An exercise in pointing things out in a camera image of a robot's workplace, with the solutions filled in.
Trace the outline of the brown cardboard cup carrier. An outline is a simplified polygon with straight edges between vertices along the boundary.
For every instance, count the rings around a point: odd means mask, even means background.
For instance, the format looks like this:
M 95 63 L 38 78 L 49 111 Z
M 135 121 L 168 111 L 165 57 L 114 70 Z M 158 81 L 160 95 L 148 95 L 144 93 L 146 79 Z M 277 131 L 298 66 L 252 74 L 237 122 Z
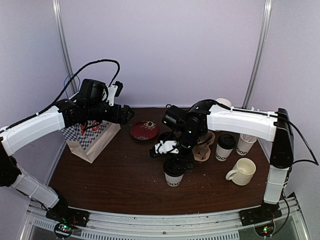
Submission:
M 195 161 L 202 163 L 210 158 L 210 146 L 214 143 L 215 137 L 212 131 L 208 131 L 205 135 L 198 138 L 197 145 L 192 150 Z

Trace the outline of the white paper coffee cup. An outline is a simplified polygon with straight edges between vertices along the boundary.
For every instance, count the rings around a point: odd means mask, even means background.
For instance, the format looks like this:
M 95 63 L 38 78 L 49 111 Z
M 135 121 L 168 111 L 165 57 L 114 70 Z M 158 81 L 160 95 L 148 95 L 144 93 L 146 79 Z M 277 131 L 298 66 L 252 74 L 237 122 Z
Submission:
M 220 161 L 224 162 L 228 159 L 231 152 L 236 146 L 236 142 L 222 142 L 218 141 L 216 146 L 215 158 Z

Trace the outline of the black plastic cup lid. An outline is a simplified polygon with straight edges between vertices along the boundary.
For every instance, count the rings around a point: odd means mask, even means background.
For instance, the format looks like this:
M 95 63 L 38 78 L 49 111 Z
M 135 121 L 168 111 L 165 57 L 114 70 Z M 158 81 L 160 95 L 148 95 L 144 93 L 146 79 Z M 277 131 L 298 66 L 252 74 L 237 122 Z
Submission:
M 235 138 L 230 134 L 222 134 L 217 139 L 217 144 L 224 149 L 230 150 L 236 146 Z

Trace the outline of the blue checkered paper bag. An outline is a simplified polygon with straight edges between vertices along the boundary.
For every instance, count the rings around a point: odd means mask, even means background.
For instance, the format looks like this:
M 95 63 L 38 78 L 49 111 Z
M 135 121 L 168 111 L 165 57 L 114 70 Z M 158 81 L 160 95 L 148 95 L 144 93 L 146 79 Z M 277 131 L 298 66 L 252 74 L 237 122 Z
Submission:
M 77 123 L 61 132 L 71 153 L 92 164 L 120 130 L 116 123 L 88 120 L 85 125 Z

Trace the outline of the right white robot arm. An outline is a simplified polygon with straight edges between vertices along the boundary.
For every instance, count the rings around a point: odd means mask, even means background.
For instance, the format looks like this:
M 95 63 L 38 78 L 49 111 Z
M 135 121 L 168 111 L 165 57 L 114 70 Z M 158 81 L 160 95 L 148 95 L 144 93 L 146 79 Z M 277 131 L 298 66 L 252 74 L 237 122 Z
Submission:
M 188 165 L 190 155 L 200 136 L 207 131 L 226 131 L 250 135 L 272 143 L 270 168 L 263 205 L 256 210 L 259 220 L 268 220 L 275 212 L 288 175 L 294 162 L 294 136 L 289 125 L 288 112 L 244 110 L 228 107 L 213 99 L 195 103 L 188 110 L 175 105 L 169 107 L 162 122 L 180 132 L 176 140 L 160 140 L 156 154 L 172 154 L 178 163 Z

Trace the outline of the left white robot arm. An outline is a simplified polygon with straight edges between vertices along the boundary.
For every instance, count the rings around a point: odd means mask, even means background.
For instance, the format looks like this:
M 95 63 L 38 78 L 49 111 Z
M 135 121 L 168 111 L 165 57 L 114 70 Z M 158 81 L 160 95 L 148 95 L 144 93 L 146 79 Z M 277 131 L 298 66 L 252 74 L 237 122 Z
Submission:
M 58 151 L 60 130 L 87 121 L 107 121 L 124 125 L 134 116 L 128 105 L 110 105 L 99 100 L 87 106 L 77 100 L 63 99 L 43 113 L 37 113 L 16 126 L 0 130 L 0 185 L 11 187 L 39 201 L 61 222 L 72 218 L 63 197 L 44 184 Z

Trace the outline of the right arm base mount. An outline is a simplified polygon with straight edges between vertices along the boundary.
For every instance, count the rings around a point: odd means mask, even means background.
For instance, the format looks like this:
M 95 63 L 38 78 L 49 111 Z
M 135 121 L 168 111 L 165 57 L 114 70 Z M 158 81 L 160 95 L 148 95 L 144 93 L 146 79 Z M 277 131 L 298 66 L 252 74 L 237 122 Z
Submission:
M 263 210 L 261 207 L 241 210 L 239 217 L 242 226 L 253 225 L 259 237 L 270 237 L 275 231 L 275 219 L 282 216 L 281 210 Z

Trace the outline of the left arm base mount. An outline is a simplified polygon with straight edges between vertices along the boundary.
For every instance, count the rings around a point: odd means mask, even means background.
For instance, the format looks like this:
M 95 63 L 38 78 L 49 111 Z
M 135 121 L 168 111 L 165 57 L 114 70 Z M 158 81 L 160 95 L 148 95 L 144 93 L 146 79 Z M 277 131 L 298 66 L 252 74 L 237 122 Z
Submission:
M 80 234 L 81 228 L 87 226 L 90 213 L 85 210 L 68 208 L 66 213 L 57 213 L 53 209 L 46 210 L 45 217 L 56 221 L 53 233 L 60 239 L 66 239 L 73 234 Z

